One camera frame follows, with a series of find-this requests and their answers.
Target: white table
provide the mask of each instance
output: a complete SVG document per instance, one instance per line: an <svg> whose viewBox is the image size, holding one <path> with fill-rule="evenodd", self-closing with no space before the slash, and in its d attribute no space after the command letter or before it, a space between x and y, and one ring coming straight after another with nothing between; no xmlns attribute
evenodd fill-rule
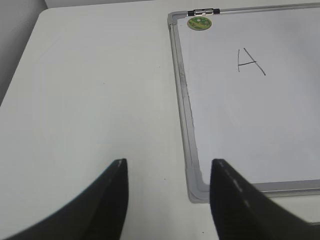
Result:
<svg viewBox="0 0 320 240"><path fill-rule="evenodd" d="M158 0L44 11L0 107L0 239L127 158L121 239L217 240L209 205L187 195L167 15L299 2ZM274 200L320 222L320 196Z"/></svg>

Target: gray wall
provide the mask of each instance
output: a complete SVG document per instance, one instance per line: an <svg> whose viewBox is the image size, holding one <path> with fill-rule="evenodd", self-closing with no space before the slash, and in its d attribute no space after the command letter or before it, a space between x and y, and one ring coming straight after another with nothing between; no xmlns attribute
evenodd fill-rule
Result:
<svg viewBox="0 0 320 240"><path fill-rule="evenodd" d="M45 0L0 0L0 105Z"/></svg>
<svg viewBox="0 0 320 240"><path fill-rule="evenodd" d="M147 1L147 0L45 0L48 8L96 5L96 4L127 3L127 2L135 2L135 1Z"/></svg>

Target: whiteboard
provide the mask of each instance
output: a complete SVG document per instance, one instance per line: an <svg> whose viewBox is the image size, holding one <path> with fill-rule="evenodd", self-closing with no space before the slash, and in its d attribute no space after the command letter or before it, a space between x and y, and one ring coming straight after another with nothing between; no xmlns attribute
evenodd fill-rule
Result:
<svg viewBox="0 0 320 240"><path fill-rule="evenodd" d="M215 158L251 183L319 180L320 8L207 17L177 20L203 182Z"/></svg>

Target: green sticker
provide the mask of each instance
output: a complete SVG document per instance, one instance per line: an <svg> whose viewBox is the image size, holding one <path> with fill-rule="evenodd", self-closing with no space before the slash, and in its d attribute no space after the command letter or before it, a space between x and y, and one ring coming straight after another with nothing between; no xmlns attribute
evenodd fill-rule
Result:
<svg viewBox="0 0 320 240"><path fill-rule="evenodd" d="M189 28L198 31L207 30L211 25L211 20L203 16L195 16L188 21Z"/></svg>

